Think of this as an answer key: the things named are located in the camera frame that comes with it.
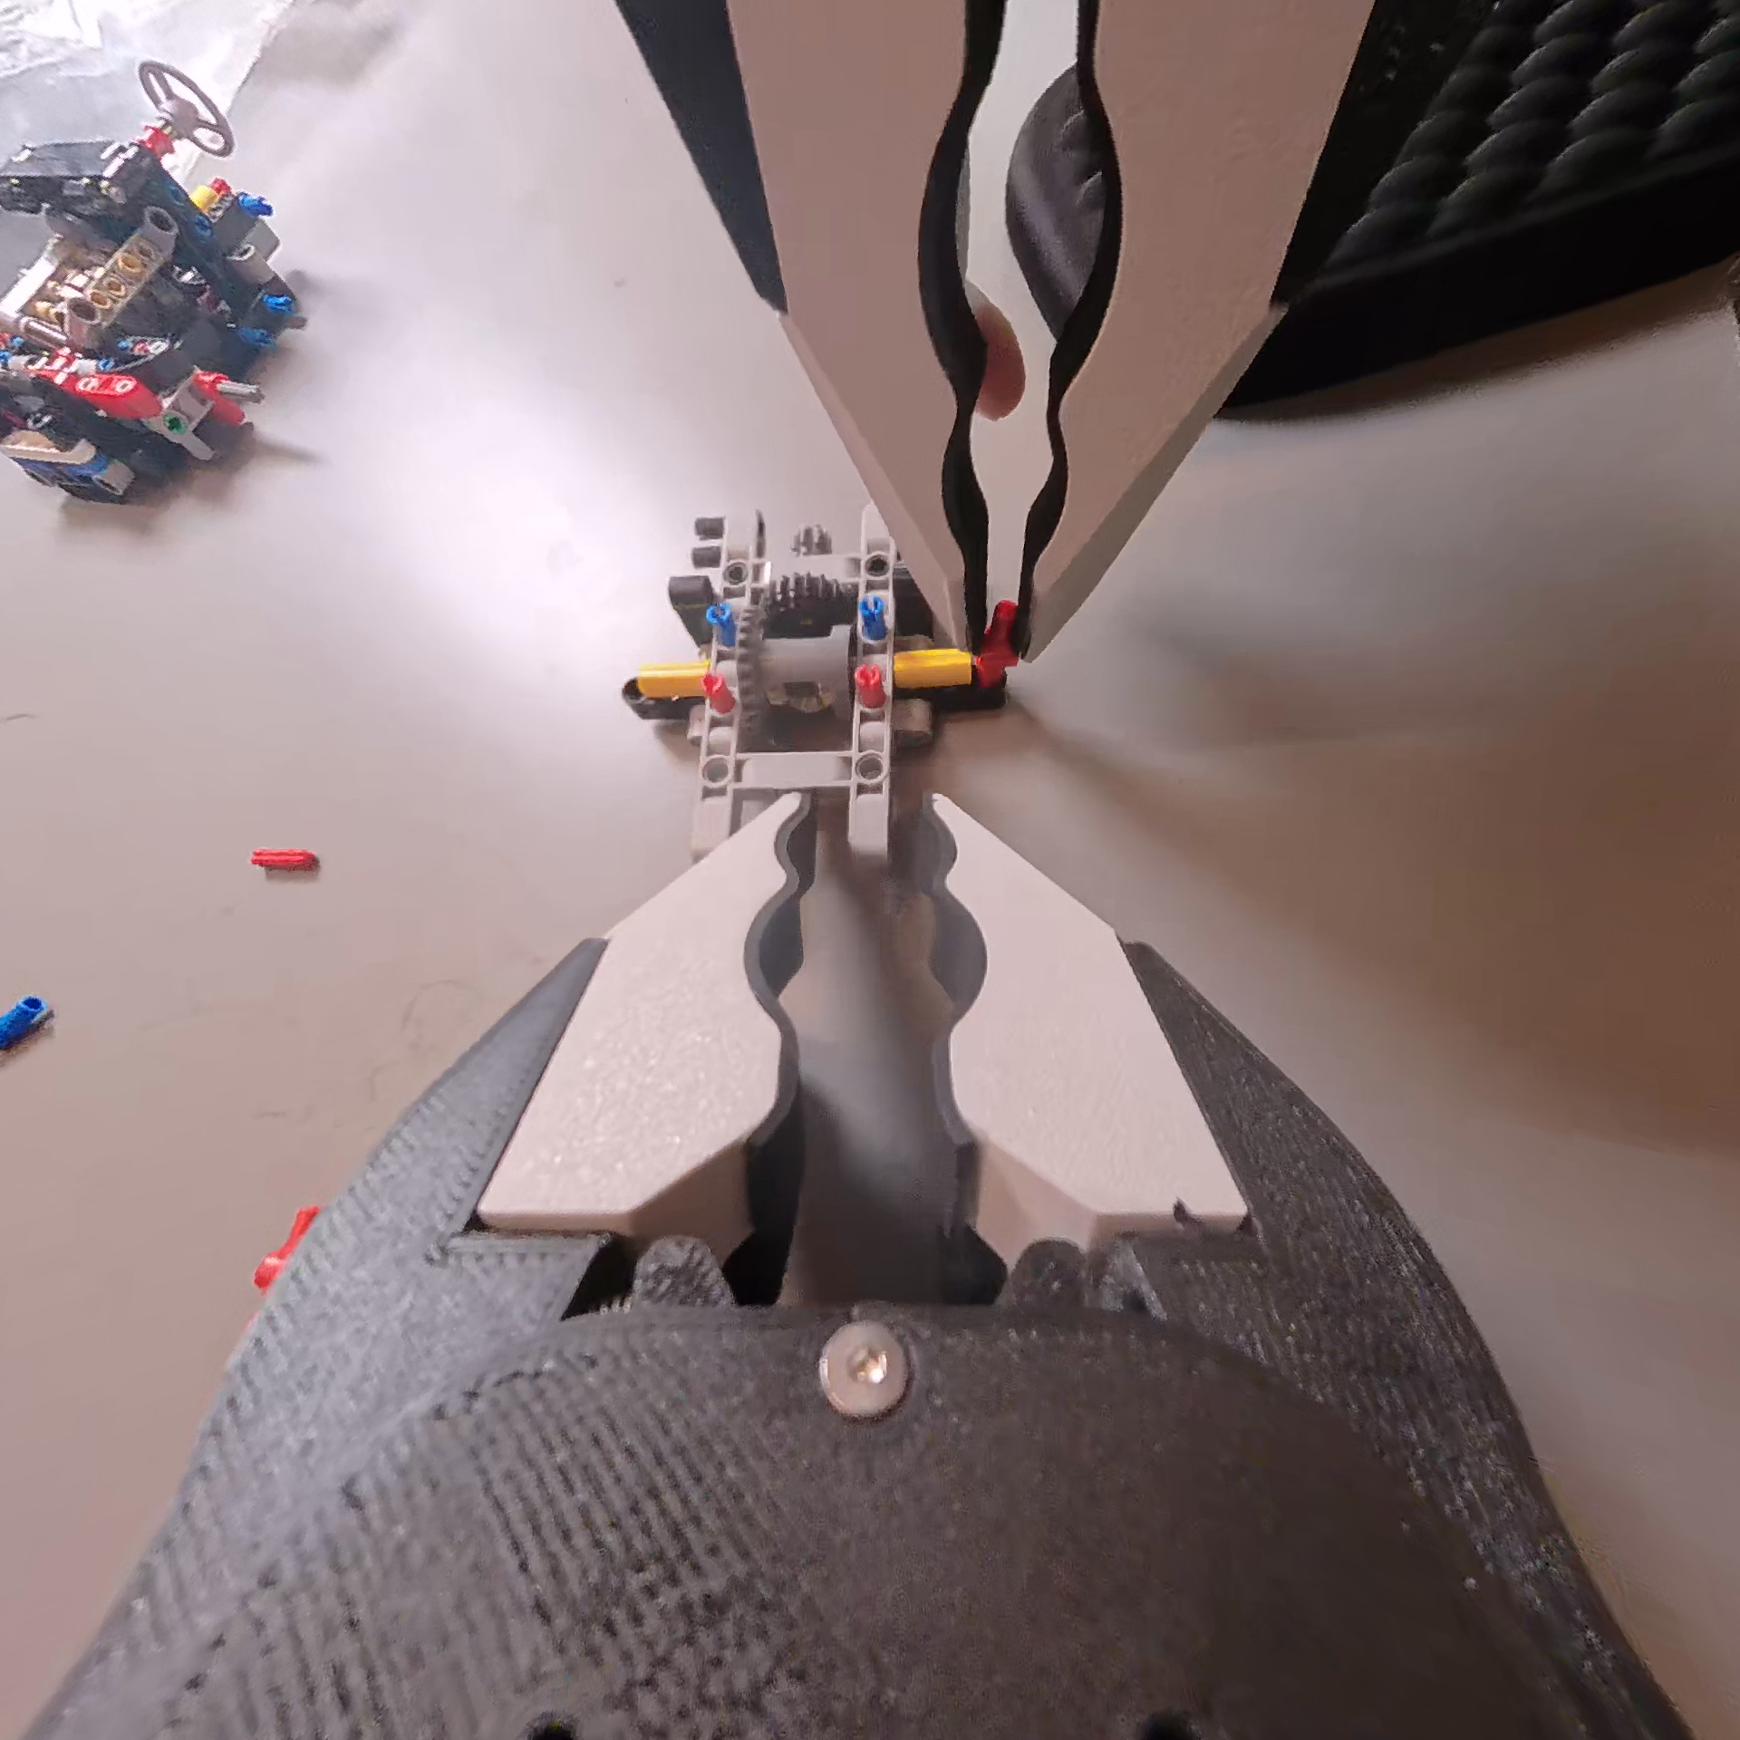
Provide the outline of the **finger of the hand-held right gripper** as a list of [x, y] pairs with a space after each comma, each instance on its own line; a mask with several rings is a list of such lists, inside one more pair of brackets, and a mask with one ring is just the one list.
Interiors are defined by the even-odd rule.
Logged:
[[784, 328], [955, 644], [987, 630], [970, 436], [987, 341], [968, 300], [968, 134], [999, 2], [729, 2]]
[[1277, 320], [1276, 282], [1371, 4], [1084, 4], [1099, 254], [1055, 341], [1020, 655], [1086, 604]]

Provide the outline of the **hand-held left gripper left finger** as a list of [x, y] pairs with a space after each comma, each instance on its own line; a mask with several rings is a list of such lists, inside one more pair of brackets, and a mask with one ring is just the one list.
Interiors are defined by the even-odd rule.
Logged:
[[751, 1156], [795, 1090], [775, 943], [812, 821], [778, 797], [607, 932], [477, 1202], [486, 1230], [751, 1230]]

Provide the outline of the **clear plastic bag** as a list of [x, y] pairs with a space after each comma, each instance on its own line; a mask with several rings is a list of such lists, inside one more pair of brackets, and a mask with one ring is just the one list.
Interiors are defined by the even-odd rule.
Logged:
[[191, 75], [228, 109], [287, 2], [5, 2], [1, 153], [130, 136], [149, 114], [138, 66]]

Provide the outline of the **lego car model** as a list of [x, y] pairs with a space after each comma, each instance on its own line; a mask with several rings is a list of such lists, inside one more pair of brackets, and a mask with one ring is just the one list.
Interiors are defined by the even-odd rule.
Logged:
[[228, 114], [180, 68], [138, 66], [151, 120], [129, 138], [31, 142], [3, 162], [3, 212], [48, 225], [1, 298], [1, 455], [95, 504], [224, 457], [263, 396], [254, 372], [302, 326], [276, 272], [272, 204], [171, 156], [233, 153]]

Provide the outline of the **grey lego gear frame assembly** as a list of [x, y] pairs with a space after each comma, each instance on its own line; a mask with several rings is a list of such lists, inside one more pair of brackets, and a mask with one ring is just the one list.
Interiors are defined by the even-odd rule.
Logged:
[[871, 506], [843, 551], [813, 523], [778, 549], [758, 514], [699, 516], [666, 597], [694, 650], [640, 665], [620, 694], [697, 753], [694, 860], [786, 797], [843, 806], [852, 854], [885, 858], [898, 768], [946, 718], [1007, 696], [974, 685], [977, 648], [944, 641]]

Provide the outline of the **person's right hand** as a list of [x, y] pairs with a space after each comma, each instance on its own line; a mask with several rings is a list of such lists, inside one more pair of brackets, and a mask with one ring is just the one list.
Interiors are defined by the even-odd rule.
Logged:
[[968, 306], [985, 344], [985, 368], [974, 411], [987, 422], [1001, 422], [1018, 409], [1025, 394], [1025, 357], [1012, 324], [987, 295], [968, 287]]

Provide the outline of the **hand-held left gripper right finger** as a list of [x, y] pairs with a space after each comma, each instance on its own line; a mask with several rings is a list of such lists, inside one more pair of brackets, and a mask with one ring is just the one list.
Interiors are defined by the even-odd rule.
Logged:
[[1246, 1197], [1117, 934], [946, 797], [929, 799], [944, 1127], [992, 1250], [1233, 1234]]

